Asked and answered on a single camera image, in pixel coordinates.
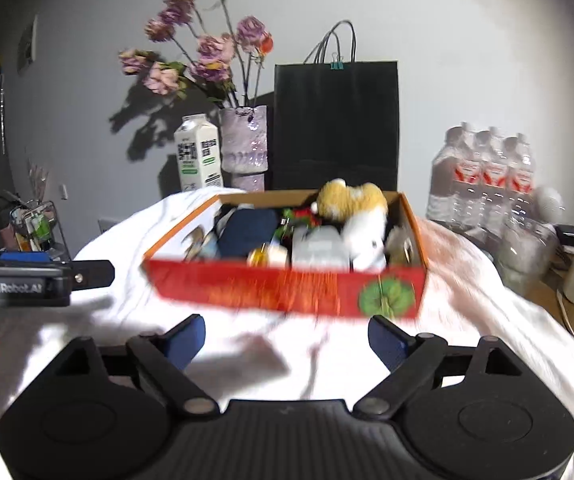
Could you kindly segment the white milk carton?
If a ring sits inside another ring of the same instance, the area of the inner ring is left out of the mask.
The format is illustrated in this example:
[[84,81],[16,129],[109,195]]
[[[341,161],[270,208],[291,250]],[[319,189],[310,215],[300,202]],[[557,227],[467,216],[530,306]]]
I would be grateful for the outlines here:
[[182,192],[224,185],[218,129],[206,114],[185,116],[174,139]]

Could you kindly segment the yellow white plush toy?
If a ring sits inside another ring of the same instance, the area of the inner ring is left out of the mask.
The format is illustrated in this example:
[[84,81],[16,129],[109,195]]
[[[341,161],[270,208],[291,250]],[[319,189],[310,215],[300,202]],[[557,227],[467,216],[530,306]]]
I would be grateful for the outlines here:
[[319,217],[342,224],[341,238],[354,272],[384,269],[389,206],[377,185],[349,186],[343,179],[331,180],[318,191],[311,208]]

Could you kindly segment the white translucent container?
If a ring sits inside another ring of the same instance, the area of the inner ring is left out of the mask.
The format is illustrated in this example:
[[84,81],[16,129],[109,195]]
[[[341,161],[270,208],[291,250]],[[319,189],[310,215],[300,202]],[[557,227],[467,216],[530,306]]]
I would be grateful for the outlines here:
[[350,256],[334,226],[298,226],[292,236],[291,266],[300,270],[345,272],[350,270]]

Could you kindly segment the white round lamp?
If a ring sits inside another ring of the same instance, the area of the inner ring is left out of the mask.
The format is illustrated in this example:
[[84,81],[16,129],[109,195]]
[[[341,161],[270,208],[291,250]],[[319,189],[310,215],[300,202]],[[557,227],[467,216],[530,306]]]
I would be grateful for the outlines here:
[[558,224],[564,216],[564,201],[550,186],[539,186],[532,194],[532,217],[544,224]]

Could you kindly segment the navy blue pouch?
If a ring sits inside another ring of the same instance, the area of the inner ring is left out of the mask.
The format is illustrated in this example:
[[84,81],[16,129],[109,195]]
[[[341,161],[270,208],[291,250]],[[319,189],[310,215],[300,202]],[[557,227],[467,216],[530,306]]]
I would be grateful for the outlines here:
[[243,259],[269,243],[278,228],[273,209],[236,209],[218,236],[217,247],[223,259]]

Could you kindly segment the black paper bag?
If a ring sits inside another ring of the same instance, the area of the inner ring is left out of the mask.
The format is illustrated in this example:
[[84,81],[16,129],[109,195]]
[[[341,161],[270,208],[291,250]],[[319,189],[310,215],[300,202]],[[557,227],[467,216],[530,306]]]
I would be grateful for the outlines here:
[[360,62],[351,21],[326,32],[301,64],[275,67],[273,190],[320,188],[341,178],[398,188],[398,63]]

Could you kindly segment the water bottle left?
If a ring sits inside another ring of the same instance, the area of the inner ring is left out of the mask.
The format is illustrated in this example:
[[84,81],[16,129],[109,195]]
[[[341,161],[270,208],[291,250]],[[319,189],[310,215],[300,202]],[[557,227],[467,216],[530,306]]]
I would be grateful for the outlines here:
[[427,218],[459,232],[480,226],[481,176],[481,152],[470,123],[449,128],[432,160]]

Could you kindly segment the water bottle right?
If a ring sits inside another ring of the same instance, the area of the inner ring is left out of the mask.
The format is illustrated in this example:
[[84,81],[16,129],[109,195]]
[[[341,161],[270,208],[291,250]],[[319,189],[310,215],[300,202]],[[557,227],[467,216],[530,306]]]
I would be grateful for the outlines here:
[[524,133],[504,140],[507,158],[507,198],[511,217],[524,223],[531,212],[535,162],[531,144]]

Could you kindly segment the water bottle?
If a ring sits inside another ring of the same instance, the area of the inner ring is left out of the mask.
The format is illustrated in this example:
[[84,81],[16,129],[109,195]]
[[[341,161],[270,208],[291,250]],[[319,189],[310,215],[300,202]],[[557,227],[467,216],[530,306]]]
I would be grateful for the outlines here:
[[481,152],[470,123],[449,128],[432,160],[427,218],[459,232],[480,226],[481,176]]
[[531,212],[535,162],[531,144],[524,133],[504,140],[507,158],[507,198],[511,217],[524,223]]
[[500,129],[490,127],[478,132],[474,146],[480,171],[472,218],[478,228],[500,237],[505,222],[509,171]]

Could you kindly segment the water bottle middle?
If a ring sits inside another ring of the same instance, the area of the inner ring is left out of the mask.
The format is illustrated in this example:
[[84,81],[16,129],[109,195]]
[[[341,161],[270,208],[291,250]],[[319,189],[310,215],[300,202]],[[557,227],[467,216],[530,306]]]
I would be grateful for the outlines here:
[[478,132],[474,146],[480,171],[472,218],[478,228],[500,237],[505,222],[509,171],[500,129],[490,127]]

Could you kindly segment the yellow cube block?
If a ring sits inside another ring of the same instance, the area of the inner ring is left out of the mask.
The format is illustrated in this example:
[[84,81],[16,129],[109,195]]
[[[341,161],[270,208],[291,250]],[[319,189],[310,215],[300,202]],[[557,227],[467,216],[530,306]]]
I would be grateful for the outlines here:
[[247,258],[249,266],[261,268],[285,268],[288,266],[289,254],[281,244],[263,244],[250,252]]

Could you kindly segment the dried purple flowers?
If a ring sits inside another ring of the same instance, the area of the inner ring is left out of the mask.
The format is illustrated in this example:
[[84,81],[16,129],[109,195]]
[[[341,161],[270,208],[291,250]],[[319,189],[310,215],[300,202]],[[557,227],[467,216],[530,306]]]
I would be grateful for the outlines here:
[[122,73],[149,92],[183,100],[196,90],[221,110],[254,107],[260,79],[274,40],[253,15],[236,22],[228,0],[163,0],[144,34],[153,44],[172,44],[180,58],[158,51],[124,49],[118,54]]

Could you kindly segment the white fluffy blanket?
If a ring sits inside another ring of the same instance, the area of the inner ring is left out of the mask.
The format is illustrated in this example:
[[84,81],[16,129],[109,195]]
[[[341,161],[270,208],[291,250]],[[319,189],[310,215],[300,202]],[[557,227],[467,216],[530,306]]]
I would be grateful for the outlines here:
[[[64,309],[0,309],[0,415],[77,336],[122,344],[163,333],[195,312],[151,288],[140,264],[146,250],[211,197],[180,193],[132,214],[84,246],[82,260],[109,260],[111,286],[76,292]],[[456,346],[484,335],[503,339],[574,417],[574,338],[544,309],[507,289],[477,247],[428,221],[419,231],[429,261],[427,288],[410,334],[432,333]],[[370,350],[363,320],[283,316],[201,308],[206,343],[188,376],[218,403],[232,399],[343,399],[356,402],[387,375]],[[0,457],[0,479],[7,468]],[[574,455],[566,470],[574,479]]]

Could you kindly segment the red cardboard box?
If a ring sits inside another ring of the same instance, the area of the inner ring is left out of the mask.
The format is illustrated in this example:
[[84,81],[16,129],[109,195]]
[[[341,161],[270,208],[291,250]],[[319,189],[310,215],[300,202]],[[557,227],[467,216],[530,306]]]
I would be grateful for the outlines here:
[[400,226],[410,245],[409,263],[390,263],[379,273],[309,271],[249,266],[244,259],[196,260],[182,254],[195,229],[210,232],[225,206],[252,204],[265,208],[302,205],[312,190],[244,193],[218,188],[200,197],[145,252],[142,268],[163,298],[194,304],[286,312],[337,318],[416,318],[428,278],[428,259],[418,222],[405,195],[387,191],[389,220]]

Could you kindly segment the purple glass vase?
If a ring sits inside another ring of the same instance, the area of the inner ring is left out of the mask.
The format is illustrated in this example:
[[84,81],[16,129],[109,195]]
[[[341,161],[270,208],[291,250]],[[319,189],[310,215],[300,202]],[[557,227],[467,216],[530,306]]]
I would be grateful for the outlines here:
[[222,169],[233,188],[263,192],[268,170],[267,108],[223,108],[218,111],[221,128]]

